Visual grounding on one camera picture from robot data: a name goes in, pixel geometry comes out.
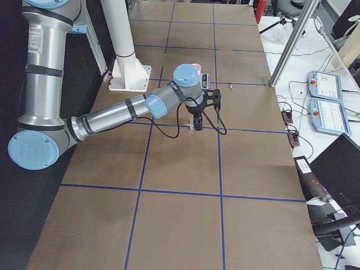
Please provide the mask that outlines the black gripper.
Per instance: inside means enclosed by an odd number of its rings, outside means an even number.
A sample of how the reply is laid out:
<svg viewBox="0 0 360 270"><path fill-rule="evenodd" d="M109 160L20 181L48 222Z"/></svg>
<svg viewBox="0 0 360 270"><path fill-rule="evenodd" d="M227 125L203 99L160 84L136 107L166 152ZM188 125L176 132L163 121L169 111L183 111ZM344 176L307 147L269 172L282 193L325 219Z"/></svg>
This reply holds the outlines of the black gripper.
<svg viewBox="0 0 360 270"><path fill-rule="evenodd" d="M202 112L201 109L198 106L187 106L187 111L192 115L192 121L193 121L193 127L195 131L201 131L203 129L203 123L202 123Z"/></svg>

